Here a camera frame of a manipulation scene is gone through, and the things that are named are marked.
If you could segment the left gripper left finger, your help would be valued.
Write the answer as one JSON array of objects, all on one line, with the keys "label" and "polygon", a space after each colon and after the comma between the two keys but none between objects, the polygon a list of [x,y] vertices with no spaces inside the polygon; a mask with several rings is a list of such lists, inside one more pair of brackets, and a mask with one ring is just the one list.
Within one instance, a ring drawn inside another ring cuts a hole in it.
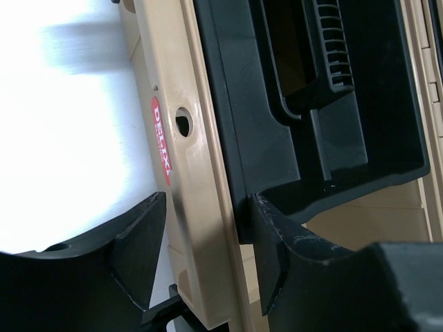
[{"label": "left gripper left finger", "polygon": [[2,331],[140,331],[166,215],[157,192],[43,252],[1,255]]}]

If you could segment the tan plastic toolbox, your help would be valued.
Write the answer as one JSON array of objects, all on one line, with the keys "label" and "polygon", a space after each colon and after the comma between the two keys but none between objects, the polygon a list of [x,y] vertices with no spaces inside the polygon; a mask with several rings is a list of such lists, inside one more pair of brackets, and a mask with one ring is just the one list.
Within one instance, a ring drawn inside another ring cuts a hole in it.
[{"label": "tan plastic toolbox", "polygon": [[[271,331],[253,242],[237,233],[196,1],[119,1],[156,182],[166,195],[177,331]],[[381,242],[442,244],[442,2],[399,1],[429,172],[299,224],[348,250]]]}]

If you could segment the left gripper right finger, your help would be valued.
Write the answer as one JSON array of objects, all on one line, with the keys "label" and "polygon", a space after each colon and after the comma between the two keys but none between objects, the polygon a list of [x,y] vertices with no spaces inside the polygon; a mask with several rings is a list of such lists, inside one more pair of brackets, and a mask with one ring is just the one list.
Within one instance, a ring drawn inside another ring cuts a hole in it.
[{"label": "left gripper right finger", "polygon": [[348,250],[258,194],[252,223],[260,303],[271,331],[442,330],[442,244]]}]

